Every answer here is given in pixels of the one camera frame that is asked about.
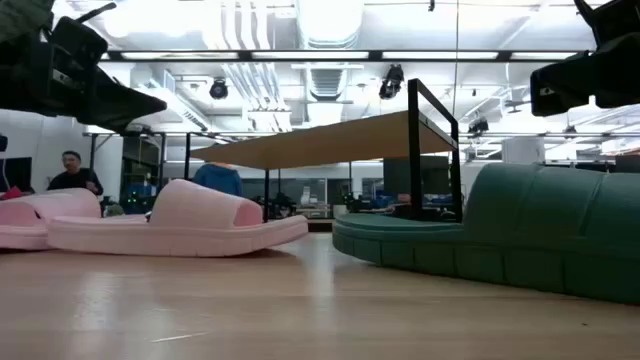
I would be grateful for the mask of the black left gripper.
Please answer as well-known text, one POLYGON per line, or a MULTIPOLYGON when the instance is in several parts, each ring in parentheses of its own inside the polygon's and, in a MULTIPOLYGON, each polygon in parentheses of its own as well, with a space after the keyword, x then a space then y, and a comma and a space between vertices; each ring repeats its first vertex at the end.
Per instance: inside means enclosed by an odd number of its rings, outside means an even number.
POLYGON ((97 68, 62 47, 26 39, 1 44, 1 107, 45 116, 70 116, 83 125, 127 132, 136 119, 167 109, 167 103, 134 88, 150 78, 135 65, 97 68))

